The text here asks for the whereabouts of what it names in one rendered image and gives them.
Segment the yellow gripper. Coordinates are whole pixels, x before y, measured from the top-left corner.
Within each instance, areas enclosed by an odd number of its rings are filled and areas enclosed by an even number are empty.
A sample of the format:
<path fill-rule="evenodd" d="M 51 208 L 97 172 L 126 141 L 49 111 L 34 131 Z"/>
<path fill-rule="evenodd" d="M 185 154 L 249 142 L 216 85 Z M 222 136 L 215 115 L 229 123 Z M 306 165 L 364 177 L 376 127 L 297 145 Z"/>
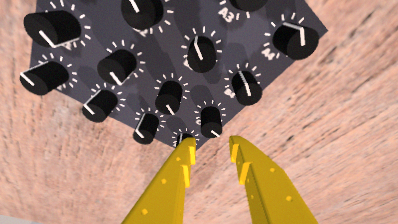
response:
<path fill-rule="evenodd" d="M 265 153 L 238 135 L 229 137 L 229 149 L 239 184 L 245 185 L 252 224 L 319 224 L 285 171 Z M 195 138 L 185 138 L 121 224 L 183 224 L 195 157 Z"/>

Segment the black knob box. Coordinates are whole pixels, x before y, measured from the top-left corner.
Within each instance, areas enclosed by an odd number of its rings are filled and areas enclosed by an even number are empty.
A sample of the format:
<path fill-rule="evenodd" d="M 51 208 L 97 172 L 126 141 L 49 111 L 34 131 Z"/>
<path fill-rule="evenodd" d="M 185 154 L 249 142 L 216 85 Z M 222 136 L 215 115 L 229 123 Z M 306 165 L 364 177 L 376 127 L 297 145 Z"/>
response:
<path fill-rule="evenodd" d="M 194 137 L 196 151 L 328 32 L 305 0 L 37 0 L 23 24 L 26 90 L 109 115 L 140 144 Z"/>

